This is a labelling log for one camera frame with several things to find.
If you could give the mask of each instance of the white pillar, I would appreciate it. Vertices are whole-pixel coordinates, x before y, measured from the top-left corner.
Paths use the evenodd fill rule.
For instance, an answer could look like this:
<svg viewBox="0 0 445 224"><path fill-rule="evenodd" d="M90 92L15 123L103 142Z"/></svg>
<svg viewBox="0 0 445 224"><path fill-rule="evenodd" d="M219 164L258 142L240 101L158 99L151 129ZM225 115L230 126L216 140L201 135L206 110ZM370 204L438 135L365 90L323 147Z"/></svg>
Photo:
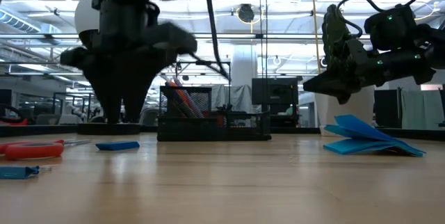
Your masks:
<svg viewBox="0 0 445 224"><path fill-rule="evenodd" d="M232 55L232 85L249 85L257 77L257 52L254 45L236 45Z"/></svg>
<svg viewBox="0 0 445 224"><path fill-rule="evenodd" d="M362 88L358 93L352 94L344 105L340 105L336 97L329 95L315 94L315 100L322 136L335 136L324 128L326 125L336 125L334 117L338 115L352 114L367 124L372 123L374 86Z"/></svg>

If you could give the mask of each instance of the blue folded cloth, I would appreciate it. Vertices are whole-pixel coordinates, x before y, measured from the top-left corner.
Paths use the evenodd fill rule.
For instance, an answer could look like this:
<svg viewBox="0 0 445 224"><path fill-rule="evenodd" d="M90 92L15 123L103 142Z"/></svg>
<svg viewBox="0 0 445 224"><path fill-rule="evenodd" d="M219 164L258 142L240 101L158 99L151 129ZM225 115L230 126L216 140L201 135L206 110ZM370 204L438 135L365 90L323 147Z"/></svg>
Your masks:
<svg viewBox="0 0 445 224"><path fill-rule="evenodd" d="M139 148L139 143L137 141L118 141L112 143L98 143L96 144L96 147L100 150L118 151Z"/></svg>
<svg viewBox="0 0 445 224"><path fill-rule="evenodd" d="M0 179L28 179L38 173L39 166L0 166Z"/></svg>
<svg viewBox="0 0 445 224"><path fill-rule="evenodd" d="M391 150L414 157L422 157L425 154L424 151L378 131L353 115L340 115L335 117L335 120L338 125L327 125L325 129L348 139L324 145L327 150L338 154L378 150Z"/></svg>

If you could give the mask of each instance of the chair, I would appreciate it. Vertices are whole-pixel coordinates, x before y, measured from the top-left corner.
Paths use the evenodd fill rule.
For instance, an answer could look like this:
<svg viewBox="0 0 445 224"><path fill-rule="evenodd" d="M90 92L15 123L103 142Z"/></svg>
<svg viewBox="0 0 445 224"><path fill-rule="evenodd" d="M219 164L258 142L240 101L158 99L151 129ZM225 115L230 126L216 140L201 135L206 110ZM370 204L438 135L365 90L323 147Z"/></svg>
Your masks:
<svg viewBox="0 0 445 224"><path fill-rule="evenodd" d="M77 115L64 114L60 116L59 125L77 125L82 123L82 119Z"/></svg>
<svg viewBox="0 0 445 224"><path fill-rule="evenodd" d="M156 108L144 109L142 113L140 113L139 124L150 127L157 126L158 114L159 114L159 109Z"/></svg>
<svg viewBox="0 0 445 224"><path fill-rule="evenodd" d="M37 116L36 125L57 125L60 115L55 114L41 114Z"/></svg>

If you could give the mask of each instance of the blue sponge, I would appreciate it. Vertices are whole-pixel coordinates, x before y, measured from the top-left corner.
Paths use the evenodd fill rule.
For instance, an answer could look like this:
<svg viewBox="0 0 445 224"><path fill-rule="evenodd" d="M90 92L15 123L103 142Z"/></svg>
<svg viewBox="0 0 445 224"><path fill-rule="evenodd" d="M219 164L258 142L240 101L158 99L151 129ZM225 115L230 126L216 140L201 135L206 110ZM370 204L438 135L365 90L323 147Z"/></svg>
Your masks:
<svg viewBox="0 0 445 224"><path fill-rule="evenodd" d="M139 143L137 141L119 141L114 143L98 143L96 147L99 148L99 150L117 151L139 148Z"/></svg>

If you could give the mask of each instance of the black wire basket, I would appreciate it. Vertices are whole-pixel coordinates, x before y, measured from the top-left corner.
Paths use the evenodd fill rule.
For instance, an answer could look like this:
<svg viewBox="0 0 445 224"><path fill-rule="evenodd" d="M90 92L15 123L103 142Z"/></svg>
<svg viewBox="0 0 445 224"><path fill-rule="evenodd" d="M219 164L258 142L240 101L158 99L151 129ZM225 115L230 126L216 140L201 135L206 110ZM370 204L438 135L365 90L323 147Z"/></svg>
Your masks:
<svg viewBox="0 0 445 224"><path fill-rule="evenodd" d="M269 113L211 111L211 88L161 87L158 141L267 141Z"/></svg>

